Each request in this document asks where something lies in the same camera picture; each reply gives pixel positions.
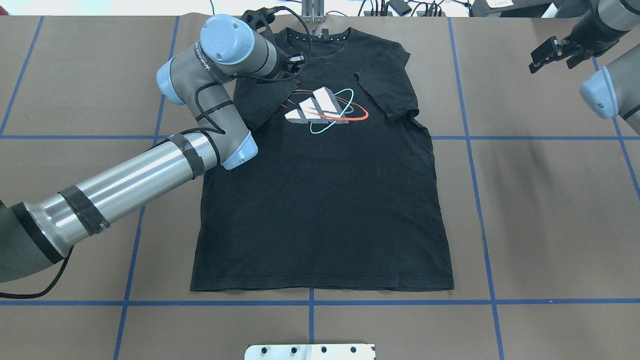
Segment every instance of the graphic print on shirt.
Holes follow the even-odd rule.
[[[342,92],[351,92],[350,100],[336,95]],[[327,87],[323,86],[315,91],[296,90],[293,95],[311,95],[298,103],[299,109],[293,109],[284,116],[292,124],[309,123],[309,131],[312,134],[319,134],[335,124],[348,124],[350,121],[361,121],[369,118],[369,112],[361,105],[353,102],[353,90],[343,89],[335,94]],[[287,102],[296,105],[290,99]],[[313,131],[313,124],[329,124],[320,131]]]

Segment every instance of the blue plastic cap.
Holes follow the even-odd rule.
[[[618,114],[616,91],[607,67],[596,71],[580,85],[580,96],[603,119],[611,119]]]
[[[231,170],[251,160],[256,154],[258,154],[258,145],[253,141],[253,136],[251,136],[251,131],[249,131],[236,151],[222,162],[222,166],[227,170]]]
[[[158,70],[156,73],[156,83],[158,84],[160,91],[172,103],[184,105],[184,101],[180,100],[180,97],[173,89],[173,83],[171,82],[171,61],[173,61],[173,58],[169,59],[169,61],[164,63],[164,65],[162,65]]]
[[[253,51],[253,30],[233,16],[214,15],[200,30],[200,44],[216,63],[233,65],[243,61]]]

